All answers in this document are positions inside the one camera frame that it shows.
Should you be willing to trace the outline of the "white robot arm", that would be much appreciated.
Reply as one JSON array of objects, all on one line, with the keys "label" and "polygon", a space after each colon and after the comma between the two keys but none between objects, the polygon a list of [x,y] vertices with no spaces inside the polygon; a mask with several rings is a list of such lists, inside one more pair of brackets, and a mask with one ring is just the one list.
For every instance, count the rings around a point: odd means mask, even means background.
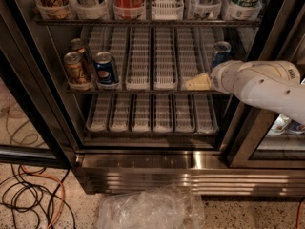
[{"label": "white robot arm", "polygon": [[211,73],[186,80],[183,89],[234,94],[245,104],[305,124],[305,85],[300,83],[297,67],[288,61],[230,60],[217,65]]}]

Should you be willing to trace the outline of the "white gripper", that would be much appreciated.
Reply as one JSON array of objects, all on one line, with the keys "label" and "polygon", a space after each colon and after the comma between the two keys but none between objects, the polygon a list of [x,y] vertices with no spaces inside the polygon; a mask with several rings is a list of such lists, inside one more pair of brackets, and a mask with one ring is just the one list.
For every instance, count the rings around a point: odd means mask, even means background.
[{"label": "white gripper", "polygon": [[207,73],[201,73],[184,85],[187,90],[206,91],[212,85],[215,90],[224,94],[242,94],[242,85],[237,86],[236,74],[241,70],[242,61],[230,60],[217,65],[211,72],[211,79]]}]

